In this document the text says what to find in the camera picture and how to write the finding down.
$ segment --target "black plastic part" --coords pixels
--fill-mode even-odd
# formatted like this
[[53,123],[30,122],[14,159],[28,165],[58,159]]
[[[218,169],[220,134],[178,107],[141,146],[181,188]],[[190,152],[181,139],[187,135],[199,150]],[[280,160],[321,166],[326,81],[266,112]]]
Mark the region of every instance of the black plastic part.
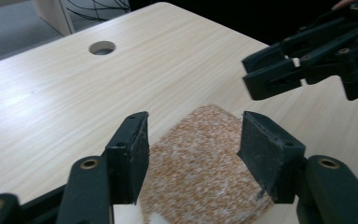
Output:
[[149,164],[147,112],[127,117],[107,144],[111,203],[136,203]]
[[305,174],[324,223],[358,223],[358,179],[343,162],[313,156]]
[[0,224],[13,223],[19,220],[19,200],[13,194],[0,194]]
[[61,186],[22,205],[23,223],[55,223],[64,190]]
[[297,218],[301,224],[324,224],[321,213],[313,207],[309,207],[299,200],[297,203]]
[[298,196],[298,198],[304,205],[313,210],[318,210],[316,202],[313,199],[312,192],[310,191],[308,180],[305,177],[305,167],[307,165],[307,162],[308,160],[304,158],[301,166],[294,170],[292,181],[293,189],[295,191],[295,194]]
[[305,146],[270,118],[243,113],[238,156],[273,202],[293,203],[292,177],[302,165],[304,153]]
[[103,157],[83,158],[72,166],[57,224],[112,223],[107,164]]
[[[292,60],[299,63],[294,66]],[[340,76],[348,100],[358,98],[358,1],[322,15],[311,26],[243,61],[243,77],[254,100]]]

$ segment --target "wooden table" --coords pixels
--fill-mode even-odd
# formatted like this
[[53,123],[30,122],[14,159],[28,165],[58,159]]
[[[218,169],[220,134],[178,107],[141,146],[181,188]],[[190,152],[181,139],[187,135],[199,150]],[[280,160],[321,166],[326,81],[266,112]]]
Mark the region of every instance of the wooden table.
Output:
[[[99,41],[115,51],[89,53]],[[158,3],[0,62],[0,193],[21,203],[64,184],[71,165],[100,155],[122,120],[148,111],[153,145],[201,105],[240,118],[269,116],[307,146],[346,162],[358,176],[358,100],[338,78],[253,101],[241,60],[265,45],[181,8]],[[139,206],[115,208],[139,223]],[[297,223],[276,205],[259,223]]]

